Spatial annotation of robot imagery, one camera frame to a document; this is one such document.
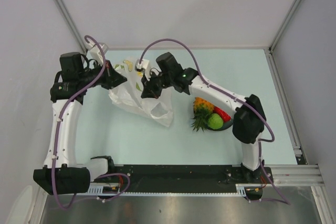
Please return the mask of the dark blue ceramic plate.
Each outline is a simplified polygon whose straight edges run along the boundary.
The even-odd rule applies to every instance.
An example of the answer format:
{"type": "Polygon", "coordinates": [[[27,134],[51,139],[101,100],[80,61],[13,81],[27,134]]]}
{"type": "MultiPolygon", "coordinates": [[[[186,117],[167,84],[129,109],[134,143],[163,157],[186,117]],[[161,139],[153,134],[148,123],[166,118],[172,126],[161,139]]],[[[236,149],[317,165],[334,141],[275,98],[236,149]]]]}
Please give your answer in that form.
{"type": "Polygon", "coordinates": [[[230,128],[230,127],[232,126],[232,124],[233,124],[233,119],[231,118],[230,121],[228,121],[228,122],[224,122],[224,125],[223,125],[220,129],[218,129],[218,130],[212,130],[211,128],[209,128],[209,127],[206,125],[206,127],[205,127],[205,129],[204,129],[203,131],[205,131],[205,130],[211,130],[211,131],[223,131],[223,130],[226,130],[226,129],[230,128]]]}

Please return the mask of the fake green lime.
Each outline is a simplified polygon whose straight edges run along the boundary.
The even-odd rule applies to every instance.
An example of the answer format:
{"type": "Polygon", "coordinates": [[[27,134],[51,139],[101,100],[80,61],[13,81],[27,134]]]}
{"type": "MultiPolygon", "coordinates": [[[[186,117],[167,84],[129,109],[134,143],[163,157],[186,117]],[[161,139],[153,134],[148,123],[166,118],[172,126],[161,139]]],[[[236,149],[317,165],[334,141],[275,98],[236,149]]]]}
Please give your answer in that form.
{"type": "Polygon", "coordinates": [[[224,125],[224,121],[220,115],[213,113],[210,115],[207,121],[207,126],[212,130],[218,130],[224,125]]]}

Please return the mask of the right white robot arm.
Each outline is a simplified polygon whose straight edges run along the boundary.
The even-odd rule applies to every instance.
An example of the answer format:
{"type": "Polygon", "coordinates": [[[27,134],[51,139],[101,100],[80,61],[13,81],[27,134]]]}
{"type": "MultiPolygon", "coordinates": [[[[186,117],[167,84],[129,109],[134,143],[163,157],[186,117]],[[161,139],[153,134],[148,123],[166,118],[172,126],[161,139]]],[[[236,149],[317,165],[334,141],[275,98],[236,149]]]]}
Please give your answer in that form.
{"type": "Polygon", "coordinates": [[[141,97],[159,98],[163,89],[174,88],[179,93],[193,95],[193,123],[195,131],[219,131],[224,126],[224,109],[232,113],[230,123],[234,137],[242,144],[243,179],[254,183],[261,177],[264,161],[258,146],[266,125],[266,116],[259,97],[244,97],[207,80],[199,68],[183,68],[170,53],[156,59],[158,72],[152,71],[149,61],[140,59],[135,69],[143,74],[141,97]]]}

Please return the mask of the fake orange pineapple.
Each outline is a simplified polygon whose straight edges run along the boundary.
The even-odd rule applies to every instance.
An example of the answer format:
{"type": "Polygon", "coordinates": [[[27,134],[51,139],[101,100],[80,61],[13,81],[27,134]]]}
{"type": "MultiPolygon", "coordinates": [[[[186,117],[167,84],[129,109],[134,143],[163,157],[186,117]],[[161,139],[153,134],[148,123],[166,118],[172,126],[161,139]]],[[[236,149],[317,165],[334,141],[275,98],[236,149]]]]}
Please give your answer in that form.
{"type": "Polygon", "coordinates": [[[214,105],[200,97],[195,97],[193,102],[193,113],[194,121],[192,123],[192,128],[194,131],[204,130],[208,119],[213,114],[214,105]]]}

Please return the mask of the fake red bell pepper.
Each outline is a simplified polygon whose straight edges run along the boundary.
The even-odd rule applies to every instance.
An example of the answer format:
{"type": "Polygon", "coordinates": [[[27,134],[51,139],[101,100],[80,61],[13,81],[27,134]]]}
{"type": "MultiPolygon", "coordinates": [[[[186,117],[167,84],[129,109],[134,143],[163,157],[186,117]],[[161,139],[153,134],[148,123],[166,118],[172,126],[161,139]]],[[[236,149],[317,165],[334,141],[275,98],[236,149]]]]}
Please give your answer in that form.
{"type": "Polygon", "coordinates": [[[230,115],[217,106],[214,107],[213,112],[218,114],[224,122],[228,122],[231,120],[230,115]]]}

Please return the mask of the white printed plastic bag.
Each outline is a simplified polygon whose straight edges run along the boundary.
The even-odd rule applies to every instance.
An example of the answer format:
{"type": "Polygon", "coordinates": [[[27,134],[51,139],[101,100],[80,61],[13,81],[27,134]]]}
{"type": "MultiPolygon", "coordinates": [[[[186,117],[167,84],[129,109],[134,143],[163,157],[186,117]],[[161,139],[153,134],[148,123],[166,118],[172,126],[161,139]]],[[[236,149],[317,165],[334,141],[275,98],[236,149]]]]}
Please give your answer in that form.
{"type": "Polygon", "coordinates": [[[174,114],[172,91],[164,89],[158,99],[141,98],[143,74],[135,70],[136,60],[126,58],[114,65],[116,72],[127,78],[127,82],[109,90],[109,97],[117,107],[145,118],[152,119],[165,127],[170,127],[174,114]]]}

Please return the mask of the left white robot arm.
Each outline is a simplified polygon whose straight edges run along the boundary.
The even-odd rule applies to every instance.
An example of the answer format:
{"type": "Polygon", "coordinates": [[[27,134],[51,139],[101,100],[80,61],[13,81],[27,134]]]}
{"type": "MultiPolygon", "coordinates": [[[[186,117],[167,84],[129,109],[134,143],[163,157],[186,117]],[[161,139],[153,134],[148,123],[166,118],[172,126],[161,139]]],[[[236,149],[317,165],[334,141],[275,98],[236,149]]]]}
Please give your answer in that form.
{"type": "Polygon", "coordinates": [[[82,165],[76,161],[77,125],[86,95],[83,88],[92,83],[110,90],[127,81],[109,60],[104,65],[94,60],[93,68],[89,65],[90,60],[79,52],[62,54],[61,70],[50,89],[53,125],[49,150],[43,167],[33,172],[33,180],[50,195],[85,193],[91,182],[110,182],[116,175],[111,156],[96,156],[82,165]]]}

